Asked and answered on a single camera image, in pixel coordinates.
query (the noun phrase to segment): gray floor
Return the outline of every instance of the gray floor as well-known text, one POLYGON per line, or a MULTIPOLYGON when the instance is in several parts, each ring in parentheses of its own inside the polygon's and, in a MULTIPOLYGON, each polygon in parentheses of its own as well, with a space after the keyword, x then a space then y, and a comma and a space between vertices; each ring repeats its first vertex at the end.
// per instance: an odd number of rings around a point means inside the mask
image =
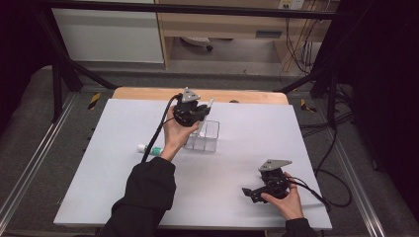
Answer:
MULTIPOLYGON (((99 68, 98 73, 124 86, 189 86, 262 91, 281 88, 300 76, 300 72, 295 69, 289 73, 281 71, 281 62, 273 53, 274 47, 269 41, 214 39, 212 42, 214 50, 207 52, 204 48, 188 45, 177 39, 170 69, 141 65, 145 68, 113 70, 114 72, 106 72, 99 68)), ((88 145, 88 137, 94 132, 92 128, 96 126, 107 99, 112 97, 113 93, 102 92, 95 110, 89 111, 87 107, 94 93, 92 88, 98 87, 90 80, 84 81, 88 84, 86 88, 90 89, 77 94, 75 106, 66 123, 7 226, 6 232, 9 234, 22 230, 36 231, 41 236, 46 236, 45 232, 52 232, 52 236, 58 236, 58 233, 93 233, 93 229, 72 229, 52 223, 59 208, 57 202, 65 196, 83 157, 83 149, 88 145)), ((309 87, 309 84, 304 85, 297 92, 291 93, 290 103, 294 105, 299 123, 323 122, 319 113, 303 111, 299 107, 301 98, 305 98, 311 107, 317 105, 306 93, 309 87)), ((0 203, 6 200, 18 182, 47 132, 52 118, 52 106, 51 76, 48 70, 43 70, 33 77, 21 106, 0 137, 0 203)), ((340 113, 337 116, 348 111, 344 105, 338 105, 338 108, 340 113)), ((349 122, 339 126, 338 137, 363 181, 385 233, 388 236, 419 236, 418 223, 413 219, 387 174, 372 169, 372 160, 357 127, 349 122)), ((312 166, 316 167, 330 145, 330 138, 326 131, 323 131, 307 137, 304 141, 312 166)), ((345 179, 335 152, 331 153, 323 168, 345 179)), ((320 174, 318 183, 322 193, 329 199, 339 203, 347 199, 345 190, 333 179, 320 174)), ((333 207, 330 218, 333 230, 325 231, 326 236, 369 236, 355 202, 345 208, 333 207)))

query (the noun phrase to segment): hand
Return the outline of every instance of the hand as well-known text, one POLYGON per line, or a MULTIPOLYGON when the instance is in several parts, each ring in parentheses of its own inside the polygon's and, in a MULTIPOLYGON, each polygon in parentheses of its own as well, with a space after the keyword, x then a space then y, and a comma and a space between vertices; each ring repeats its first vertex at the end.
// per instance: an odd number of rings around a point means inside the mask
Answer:
MULTIPOLYGON (((290 174, 285 172, 285 175, 293 181, 290 174)), ((304 218, 301 200, 299 199, 298 190, 295 184, 290 184, 290 193, 283 199, 277 199, 265 193, 262 193, 261 197, 276 206, 286 220, 304 218)))
POLYGON ((192 126, 182 126, 178 124, 173 118, 173 108, 170 107, 167 112, 166 123, 163 125, 164 129, 164 148, 160 157, 168 161, 172 161, 176 153, 187 142, 189 135, 198 129, 199 121, 192 126))

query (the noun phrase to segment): black sleeve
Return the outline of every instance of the black sleeve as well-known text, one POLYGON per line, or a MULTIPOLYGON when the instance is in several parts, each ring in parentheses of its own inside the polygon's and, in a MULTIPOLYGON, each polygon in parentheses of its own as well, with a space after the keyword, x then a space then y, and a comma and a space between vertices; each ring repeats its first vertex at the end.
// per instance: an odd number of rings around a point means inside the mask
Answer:
POLYGON ((317 233, 310 227, 305 218, 287 220, 287 233, 283 237, 316 237, 317 233))
POLYGON ((152 236, 176 190, 175 166, 155 157, 136 165, 126 182, 126 193, 112 207, 100 236, 152 236))

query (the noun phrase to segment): white cabinet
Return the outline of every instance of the white cabinet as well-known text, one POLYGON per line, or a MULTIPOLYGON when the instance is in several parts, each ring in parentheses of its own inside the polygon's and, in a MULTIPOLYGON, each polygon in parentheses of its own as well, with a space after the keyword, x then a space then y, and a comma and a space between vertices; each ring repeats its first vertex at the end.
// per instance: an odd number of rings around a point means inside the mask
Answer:
MULTIPOLYGON (((153 0, 106 1, 153 3, 153 0)), ((163 63, 155 13, 52 11, 74 60, 163 63)))

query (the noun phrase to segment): white tabletop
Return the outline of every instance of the white tabletop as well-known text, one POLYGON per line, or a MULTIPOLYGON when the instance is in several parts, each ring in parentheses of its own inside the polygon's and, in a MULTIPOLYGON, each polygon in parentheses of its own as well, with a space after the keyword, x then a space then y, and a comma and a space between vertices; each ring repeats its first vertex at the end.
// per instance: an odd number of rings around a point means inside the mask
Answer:
MULTIPOLYGON (((55 224, 103 226, 125 192, 126 179, 140 162, 138 143, 148 143, 167 102, 108 101, 55 224)), ((253 203, 241 188, 264 186, 258 168, 267 159, 291 160, 284 171, 320 193, 292 106, 214 102, 208 116, 220 122, 215 152, 181 149, 177 191, 160 226, 201 229, 270 229, 285 220, 270 204, 253 203)), ((155 146, 164 145, 161 133, 155 146)), ((323 204, 298 188, 305 217, 315 229, 331 229, 323 204)))

